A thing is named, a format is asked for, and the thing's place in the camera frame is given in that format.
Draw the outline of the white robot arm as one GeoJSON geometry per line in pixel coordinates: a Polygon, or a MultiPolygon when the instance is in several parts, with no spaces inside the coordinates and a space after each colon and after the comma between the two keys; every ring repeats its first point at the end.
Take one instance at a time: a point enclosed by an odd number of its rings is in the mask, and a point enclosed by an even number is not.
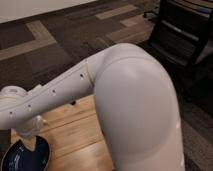
{"type": "Polygon", "coordinates": [[[131,43],[108,47],[29,91],[0,89],[0,130],[24,129],[36,116],[88,95],[116,171],[185,171],[173,82],[158,60],[131,43]]]}

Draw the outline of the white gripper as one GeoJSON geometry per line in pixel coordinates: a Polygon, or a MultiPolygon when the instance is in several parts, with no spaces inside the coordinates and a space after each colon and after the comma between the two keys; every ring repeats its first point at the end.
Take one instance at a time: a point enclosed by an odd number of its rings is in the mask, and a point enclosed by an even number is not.
{"type": "Polygon", "coordinates": [[[15,131],[20,137],[29,138],[35,136],[43,126],[43,117],[38,115],[15,127],[15,131]]]}

